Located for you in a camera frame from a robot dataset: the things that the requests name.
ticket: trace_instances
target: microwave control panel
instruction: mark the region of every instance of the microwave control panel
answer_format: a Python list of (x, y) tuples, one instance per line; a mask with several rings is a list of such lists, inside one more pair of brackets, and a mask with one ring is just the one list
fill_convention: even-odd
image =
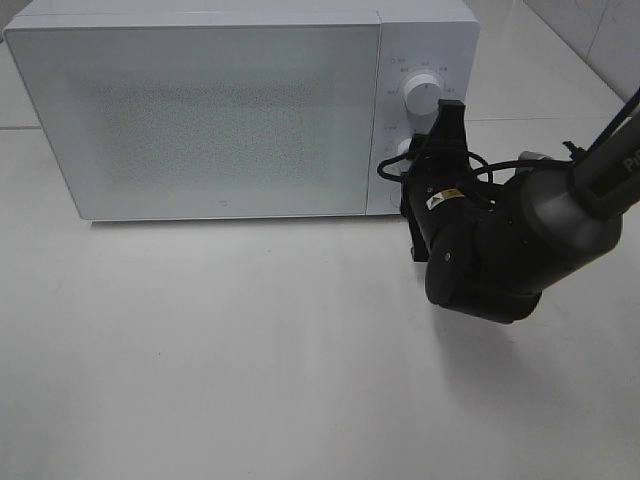
[(400, 185), (376, 168), (406, 151), (414, 133), (429, 132), (441, 98), (464, 100), (478, 30), (474, 21), (381, 25), (367, 215), (398, 213)]

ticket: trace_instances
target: white table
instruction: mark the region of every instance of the white table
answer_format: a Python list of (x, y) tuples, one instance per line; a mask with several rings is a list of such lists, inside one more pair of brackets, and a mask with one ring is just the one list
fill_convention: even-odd
[[(520, 1), (469, 143), (566, 156), (620, 107)], [(503, 327), (431, 306), (399, 218), (78, 219), (0, 47), (0, 478), (633, 479), (640, 212)]]

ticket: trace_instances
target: microwave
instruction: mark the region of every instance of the microwave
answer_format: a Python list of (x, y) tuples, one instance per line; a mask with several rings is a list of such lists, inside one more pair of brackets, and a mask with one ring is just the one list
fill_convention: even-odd
[(81, 218), (386, 215), (463, 100), (462, 0), (35, 0), (4, 30)]

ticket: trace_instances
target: microwave knob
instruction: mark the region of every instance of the microwave knob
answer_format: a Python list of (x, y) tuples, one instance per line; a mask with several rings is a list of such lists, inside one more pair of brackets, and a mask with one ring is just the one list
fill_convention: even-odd
[(438, 110), (442, 80), (427, 70), (415, 72), (404, 81), (402, 94), (409, 112), (419, 117), (429, 115)]

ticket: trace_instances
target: floor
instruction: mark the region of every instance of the floor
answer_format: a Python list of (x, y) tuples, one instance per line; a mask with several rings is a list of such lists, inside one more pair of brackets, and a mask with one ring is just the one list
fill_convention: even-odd
[[(620, 100), (526, 6), (471, 148), (566, 157)], [(401, 219), (78, 219), (0, 45), (0, 478), (637, 479), (640, 212), (502, 327), (424, 295)]]

